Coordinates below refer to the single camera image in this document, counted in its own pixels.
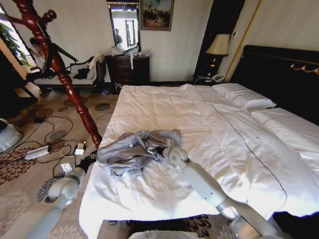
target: patterned carpet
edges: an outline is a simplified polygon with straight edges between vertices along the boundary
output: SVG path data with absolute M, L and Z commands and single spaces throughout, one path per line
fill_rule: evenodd
M 81 158 L 95 150 L 85 130 L 77 134 L 66 146 L 68 140 L 83 126 L 75 107 L 64 91 L 52 91 L 47 95 L 39 96 L 35 86 L 31 86 L 30 90 L 36 93 L 39 101 L 19 112 L 17 116 L 8 119 L 10 123 L 20 128 L 24 137 L 9 152 L 0 154 L 0 237 L 26 210 L 46 196 L 48 189 L 55 181 L 63 177 L 61 163 L 78 164 Z M 99 115 L 112 113 L 118 96 L 102 96 L 90 92 L 89 89 L 81 89 L 80 94 L 91 116 L 96 119 L 99 133 L 103 135 L 111 115 Z M 83 140 L 87 142 L 84 155 L 76 158 L 61 155 L 65 146 L 64 155 L 73 151 L 74 146 Z M 20 160 L 29 150 L 47 144 L 50 154 L 31 161 Z M 77 199 L 62 211 L 61 219 L 52 230 L 49 239 L 86 238 L 79 227 L 78 216 L 90 169 Z M 197 232 L 200 237 L 208 239 L 235 238 L 229 227 L 229 221 L 220 215 L 201 215 L 151 224 L 129 221 L 112 225 L 105 221 L 98 238 L 127 239 L 133 232 L 147 229 Z

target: dresser drawer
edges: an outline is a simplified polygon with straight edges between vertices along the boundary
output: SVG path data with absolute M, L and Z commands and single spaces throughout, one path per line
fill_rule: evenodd
M 111 82 L 121 85 L 148 85 L 150 83 L 150 58 L 135 56 L 133 70 L 129 56 L 106 56 Z

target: window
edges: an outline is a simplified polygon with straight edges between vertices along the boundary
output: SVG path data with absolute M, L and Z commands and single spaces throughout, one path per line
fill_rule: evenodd
M 108 1 L 115 45 L 126 51 L 139 45 L 139 1 Z
M 0 13 L 5 13 L 1 5 Z M 26 69 L 33 69 L 36 67 L 36 64 L 23 40 L 8 20 L 0 19 L 0 36 L 20 65 L 25 65 Z

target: framed painting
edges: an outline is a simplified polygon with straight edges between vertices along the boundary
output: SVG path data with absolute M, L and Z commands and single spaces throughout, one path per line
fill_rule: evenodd
M 174 0 L 141 0 L 141 30 L 170 31 Z

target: pillow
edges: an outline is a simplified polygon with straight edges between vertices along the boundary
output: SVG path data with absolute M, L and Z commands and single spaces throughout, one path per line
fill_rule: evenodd
M 251 114 L 319 174 L 319 126 L 281 108 Z
M 234 105 L 247 111 L 262 110 L 276 106 L 270 99 L 236 83 L 219 84 L 212 87 Z

